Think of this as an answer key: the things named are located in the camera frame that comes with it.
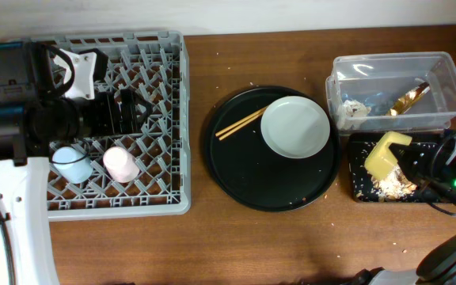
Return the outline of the pink cup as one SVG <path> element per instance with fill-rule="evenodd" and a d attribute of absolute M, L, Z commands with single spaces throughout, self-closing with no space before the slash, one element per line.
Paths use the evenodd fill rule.
<path fill-rule="evenodd" d="M 107 149 L 103 155 L 103 163 L 112 179 L 119 183 L 133 181 L 140 172 L 135 157 L 120 146 Z"/>

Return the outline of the round black serving tray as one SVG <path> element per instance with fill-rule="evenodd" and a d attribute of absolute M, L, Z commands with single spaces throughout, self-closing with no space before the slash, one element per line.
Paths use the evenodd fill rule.
<path fill-rule="evenodd" d="M 246 89 L 219 105 L 206 122 L 203 157 L 219 187 L 237 202 L 258 211 L 291 211 L 323 196 L 340 168 L 340 136 L 329 119 L 325 147 L 310 158 L 285 158 L 264 142 L 260 120 L 228 138 L 215 133 L 285 96 L 304 97 L 282 86 Z"/>

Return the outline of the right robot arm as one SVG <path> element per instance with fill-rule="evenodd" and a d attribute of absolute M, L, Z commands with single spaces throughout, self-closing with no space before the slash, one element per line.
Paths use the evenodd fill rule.
<path fill-rule="evenodd" d="M 359 203 L 422 203 L 456 216 L 456 131 L 354 134 L 348 140 L 348 167 Z M 352 283 L 456 284 L 456 234 L 415 269 L 364 269 Z"/>

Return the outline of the yellow bowl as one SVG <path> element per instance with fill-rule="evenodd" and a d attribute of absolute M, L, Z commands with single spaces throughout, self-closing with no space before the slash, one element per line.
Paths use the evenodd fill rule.
<path fill-rule="evenodd" d="M 412 137 L 395 131 L 386 132 L 377 142 L 373 150 L 369 153 L 364 162 L 367 172 L 376 180 L 381 181 L 397 166 L 397 159 L 390 151 L 390 145 L 409 146 Z"/>

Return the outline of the white tissue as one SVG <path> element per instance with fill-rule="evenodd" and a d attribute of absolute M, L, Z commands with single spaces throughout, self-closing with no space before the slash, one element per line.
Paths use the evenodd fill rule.
<path fill-rule="evenodd" d="M 367 120 L 371 107 L 357 100 L 346 100 L 336 110 L 336 126 L 339 130 L 357 130 Z"/>

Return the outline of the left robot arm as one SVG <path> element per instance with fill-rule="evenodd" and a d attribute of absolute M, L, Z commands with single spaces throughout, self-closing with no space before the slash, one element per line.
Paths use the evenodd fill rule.
<path fill-rule="evenodd" d="M 56 284 L 47 209 L 52 170 L 69 186 L 97 173 L 88 140 L 134 134 L 149 101 L 94 86 L 109 57 L 31 41 L 0 44 L 0 284 Z M 85 144 L 82 150 L 76 143 Z"/>

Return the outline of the food scraps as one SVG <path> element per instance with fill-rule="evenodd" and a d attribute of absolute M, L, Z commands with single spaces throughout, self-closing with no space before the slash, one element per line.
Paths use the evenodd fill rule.
<path fill-rule="evenodd" d="M 361 167 L 352 173 L 351 186 L 354 197 L 360 202 L 406 202 L 409 201 L 418 187 L 409 181 L 396 166 L 390 174 L 378 180 Z"/>

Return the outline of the light blue cup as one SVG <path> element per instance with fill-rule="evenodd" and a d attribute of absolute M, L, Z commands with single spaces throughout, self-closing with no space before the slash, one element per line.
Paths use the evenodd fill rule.
<path fill-rule="evenodd" d="M 52 164 L 73 184 L 81 184 L 93 174 L 90 159 L 71 146 L 61 147 L 54 152 Z"/>

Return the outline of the gold snack wrapper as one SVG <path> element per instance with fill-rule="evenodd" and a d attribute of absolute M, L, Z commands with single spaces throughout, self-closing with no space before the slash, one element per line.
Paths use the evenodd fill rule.
<path fill-rule="evenodd" d="M 398 116 L 406 113 L 415 103 L 420 101 L 429 90 L 430 85 L 427 82 L 419 84 L 417 87 L 409 90 L 405 95 L 399 97 L 386 115 Z"/>

